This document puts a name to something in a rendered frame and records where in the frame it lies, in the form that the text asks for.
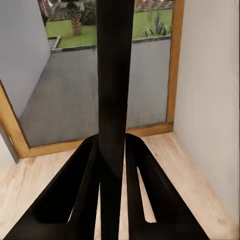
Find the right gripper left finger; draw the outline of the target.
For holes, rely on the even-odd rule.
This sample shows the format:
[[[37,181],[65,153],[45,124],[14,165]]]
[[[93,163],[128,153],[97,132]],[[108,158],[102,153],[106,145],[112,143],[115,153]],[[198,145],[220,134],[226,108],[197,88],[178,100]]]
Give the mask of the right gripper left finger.
[[[94,240],[99,133],[88,137],[3,240]]]

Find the poster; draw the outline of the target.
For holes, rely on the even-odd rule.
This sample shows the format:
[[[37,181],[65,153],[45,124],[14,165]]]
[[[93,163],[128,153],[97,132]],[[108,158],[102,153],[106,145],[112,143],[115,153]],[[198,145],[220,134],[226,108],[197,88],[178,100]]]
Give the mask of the poster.
[[[101,240],[119,240],[135,0],[96,0]]]

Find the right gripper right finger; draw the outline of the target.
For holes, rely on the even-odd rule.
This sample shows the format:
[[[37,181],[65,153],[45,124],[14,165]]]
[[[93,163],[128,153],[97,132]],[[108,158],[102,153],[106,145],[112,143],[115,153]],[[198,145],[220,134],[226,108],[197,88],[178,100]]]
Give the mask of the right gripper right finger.
[[[125,140],[129,240],[210,240],[144,141]],[[137,166],[157,223],[145,220]]]

